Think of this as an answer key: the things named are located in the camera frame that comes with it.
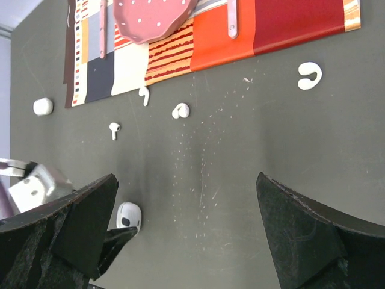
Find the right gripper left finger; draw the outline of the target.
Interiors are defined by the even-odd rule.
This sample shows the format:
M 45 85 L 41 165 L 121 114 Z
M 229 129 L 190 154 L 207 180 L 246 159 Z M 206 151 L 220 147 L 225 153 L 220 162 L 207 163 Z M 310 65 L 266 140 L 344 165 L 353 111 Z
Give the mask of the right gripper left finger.
M 1 288 L 87 288 L 119 254 L 113 174 L 1 220 Z

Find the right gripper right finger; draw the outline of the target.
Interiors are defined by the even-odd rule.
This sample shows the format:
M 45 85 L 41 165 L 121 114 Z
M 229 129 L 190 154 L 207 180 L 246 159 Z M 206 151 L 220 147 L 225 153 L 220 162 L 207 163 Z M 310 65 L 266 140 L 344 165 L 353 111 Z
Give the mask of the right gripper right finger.
M 256 192 L 281 288 L 384 288 L 384 226 L 260 173 Z

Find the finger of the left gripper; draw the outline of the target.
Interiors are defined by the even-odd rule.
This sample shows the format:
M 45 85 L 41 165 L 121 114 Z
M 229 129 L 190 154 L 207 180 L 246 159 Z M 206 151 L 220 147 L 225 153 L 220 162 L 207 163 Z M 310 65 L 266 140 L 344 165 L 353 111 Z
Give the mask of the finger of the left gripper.
M 138 234 L 137 227 L 124 227 L 109 230 L 103 242 L 97 265 L 99 273 L 105 273 L 125 244 Z

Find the white charging case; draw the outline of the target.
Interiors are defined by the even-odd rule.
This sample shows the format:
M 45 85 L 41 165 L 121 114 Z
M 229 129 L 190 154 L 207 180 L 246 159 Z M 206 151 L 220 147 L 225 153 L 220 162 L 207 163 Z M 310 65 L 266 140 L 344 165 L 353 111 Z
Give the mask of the white charging case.
M 116 227 L 141 229 L 142 213 L 138 205 L 132 202 L 123 202 L 117 210 Z

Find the white stem earbud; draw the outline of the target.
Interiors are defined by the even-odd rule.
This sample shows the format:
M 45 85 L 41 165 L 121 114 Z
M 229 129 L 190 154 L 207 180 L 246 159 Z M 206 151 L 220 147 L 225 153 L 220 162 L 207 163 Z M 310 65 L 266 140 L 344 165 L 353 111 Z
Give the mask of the white stem earbud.
M 150 92 L 146 86 L 139 89 L 138 95 L 143 98 L 143 105 L 146 107 L 149 104 Z
M 117 133 L 120 131 L 121 126 L 119 123 L 112 122 L 109 124 L 109 129 L 111 130 L 112 139 L 117 140 Z

